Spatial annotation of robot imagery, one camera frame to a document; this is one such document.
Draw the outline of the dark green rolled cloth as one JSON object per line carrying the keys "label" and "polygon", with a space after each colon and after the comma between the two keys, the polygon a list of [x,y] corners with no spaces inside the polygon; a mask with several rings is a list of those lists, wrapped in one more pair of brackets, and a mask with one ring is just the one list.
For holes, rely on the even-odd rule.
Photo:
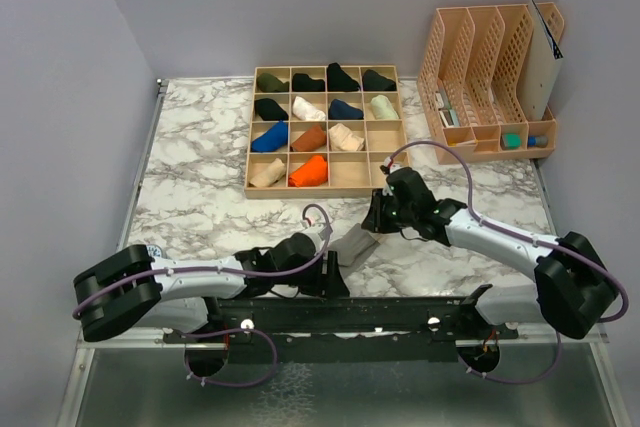
{"label": "dark green rolled cloth", "polygon": [[393,92],[397,90],[395,80],[385,77],[373,69],[366,69],[363,72],[362,87],[367,92]]}

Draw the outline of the pink file organizer rack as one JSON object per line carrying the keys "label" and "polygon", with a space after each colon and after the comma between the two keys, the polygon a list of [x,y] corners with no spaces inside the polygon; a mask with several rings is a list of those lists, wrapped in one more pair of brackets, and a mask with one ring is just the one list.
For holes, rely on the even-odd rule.
{"label": "pink file organizer rack", "polygon": [[[549,110],[540,121],[525,118],[517,85],[533,33],[525,4],[444,7],[435,10],[418,76],[418,92],[429,130],[446,150],[442,164],[541,159],[551,155],[557,122]],[[437,112],[434,93],[442,88],[474,145],[450,146]],[[516,133],[517,150],[503,150],[501,135]],[[548,137],[546,148],[528,148],[529,136]]]}

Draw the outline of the olive green rolled cloth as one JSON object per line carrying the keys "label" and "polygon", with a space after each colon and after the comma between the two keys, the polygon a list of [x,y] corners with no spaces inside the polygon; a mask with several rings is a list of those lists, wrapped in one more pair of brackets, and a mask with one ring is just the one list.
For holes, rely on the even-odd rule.
{"label": "olive green rolled cloth", "polygon": [[256,77],[256,87],[262,93],[286,93],[289,82],[282,81],[269,72],[263,72]]}

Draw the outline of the blue grey cylinder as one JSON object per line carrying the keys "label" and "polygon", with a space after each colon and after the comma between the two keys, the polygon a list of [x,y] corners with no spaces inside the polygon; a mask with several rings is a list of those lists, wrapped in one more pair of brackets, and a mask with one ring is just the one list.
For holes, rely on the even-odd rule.
{"label": "blue grey cylinder", "polygon": [[548,146],[548,137],[545,135],[529,136],[527,139],[528,148],[546,148]]}

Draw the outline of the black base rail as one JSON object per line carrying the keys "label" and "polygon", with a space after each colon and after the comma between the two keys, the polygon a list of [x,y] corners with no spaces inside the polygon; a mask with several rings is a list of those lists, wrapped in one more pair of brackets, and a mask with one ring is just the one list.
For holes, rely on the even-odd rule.
{"label": "black base rail", "polygon": [[[468,297],[256,298],[212,301],[211,322],[181,338],[220,340],[218,349],[186,348],[188,360],[208,368],[216,362],[268,364],[416,361],[454,362],[465,348],[489,345],[496,364],[498,334],[475,311]],[[407,340],[273,341],[269,334],[344,334],[408,332]]]}

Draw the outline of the brown rolled cloth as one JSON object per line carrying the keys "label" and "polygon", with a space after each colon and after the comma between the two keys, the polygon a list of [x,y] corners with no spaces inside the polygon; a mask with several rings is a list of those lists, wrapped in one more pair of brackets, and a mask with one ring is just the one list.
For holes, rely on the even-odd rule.
{"label": "brown rolled cloth", "polygon": [[312,152],[326,145],[327,136],[319,124],[312,125],[291,143],[293,152]]}

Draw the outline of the black rolled cloth left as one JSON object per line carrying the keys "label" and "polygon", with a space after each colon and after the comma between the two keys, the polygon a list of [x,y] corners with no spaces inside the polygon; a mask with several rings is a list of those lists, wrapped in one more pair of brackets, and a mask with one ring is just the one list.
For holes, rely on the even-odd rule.
{"label": "black rolled cloth left", "polygon": [[254,111],[263,121],[287,121],[289,119],[287,111],[272,98],[255,100]]}

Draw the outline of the grey folder in rack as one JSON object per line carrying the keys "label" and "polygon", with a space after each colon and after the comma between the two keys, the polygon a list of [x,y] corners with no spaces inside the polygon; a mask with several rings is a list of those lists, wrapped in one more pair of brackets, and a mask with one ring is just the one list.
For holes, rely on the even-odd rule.
{"label": "grey folder in rack", "polygon": [[553,2],[529,0],[533,33],[517,85],[517,97],[528,121],[540,121],[547,108],[564,55],[560,41],[564,17]]}

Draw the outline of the cards in rack slot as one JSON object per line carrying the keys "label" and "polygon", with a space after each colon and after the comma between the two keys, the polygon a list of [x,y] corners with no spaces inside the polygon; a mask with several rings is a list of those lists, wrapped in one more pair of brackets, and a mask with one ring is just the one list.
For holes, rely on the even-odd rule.
{"label": "cards in rack slot", "polygon": [[471,129],[461,125],[446,92],[442,88],[438,88],[434,93],[434,99],[447,143],[450,146],[474,145],[476,141],[472,136]]}

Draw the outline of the white rolled cloth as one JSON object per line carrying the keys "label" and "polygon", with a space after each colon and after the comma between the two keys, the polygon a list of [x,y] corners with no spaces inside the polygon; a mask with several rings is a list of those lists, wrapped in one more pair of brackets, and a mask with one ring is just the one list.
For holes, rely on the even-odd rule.
{"label": "white rolled cloth", "polygon": [[326,114],[303,97],[296,96],[292,104],[292,114],[301,121],[325,121]]}

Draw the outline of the beige boxer underwear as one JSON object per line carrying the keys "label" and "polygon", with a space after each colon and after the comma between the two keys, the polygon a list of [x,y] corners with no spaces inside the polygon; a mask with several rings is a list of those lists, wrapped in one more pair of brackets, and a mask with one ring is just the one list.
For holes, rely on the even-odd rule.
{"label": "beige boxer underwear", "polygon": [[342,123],[330,127],[328,136],[333,151],[358,152],[364,149],[365,139]]}

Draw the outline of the grey underwear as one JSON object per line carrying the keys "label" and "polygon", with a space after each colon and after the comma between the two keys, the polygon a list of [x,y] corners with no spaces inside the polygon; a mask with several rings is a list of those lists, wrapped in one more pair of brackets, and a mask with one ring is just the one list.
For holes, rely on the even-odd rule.
{"label": "grey underwear", "polygon": [[345,235],[333,241],[329,250],[335,252],[341,268],[360,267],[380,246],[379,237],[354,224]]}

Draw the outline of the navy rolled cloth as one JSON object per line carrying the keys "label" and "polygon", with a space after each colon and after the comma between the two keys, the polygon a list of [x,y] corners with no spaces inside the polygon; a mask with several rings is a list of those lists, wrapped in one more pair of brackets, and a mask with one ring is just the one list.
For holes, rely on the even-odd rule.
{"label": "navy rolled cloth", "polygon": [[329,105],[328,117],[330,120],[357,121],[364,119],[364,112],[341,99],[334,99]]}

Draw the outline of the beige rolled cloth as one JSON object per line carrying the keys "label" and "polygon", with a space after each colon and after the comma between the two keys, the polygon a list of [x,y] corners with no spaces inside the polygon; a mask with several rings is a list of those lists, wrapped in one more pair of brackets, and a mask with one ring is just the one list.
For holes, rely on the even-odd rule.
{"label": "beige rolled cloth", "polygon": [[286,173],[284,162],[276,158],[260,172],[249,179],[249,185],[256,188],[267,188],[280,181]]}

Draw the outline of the pale green rolled cloth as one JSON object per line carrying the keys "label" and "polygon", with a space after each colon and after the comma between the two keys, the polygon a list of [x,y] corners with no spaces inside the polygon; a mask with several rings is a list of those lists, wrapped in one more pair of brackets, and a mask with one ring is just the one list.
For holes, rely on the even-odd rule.
{"label": "pale green rolled cloth", "polygon": [[399,115],[386,95],[376,95],[371,99],[371,110],[376,120],[398,120]]}

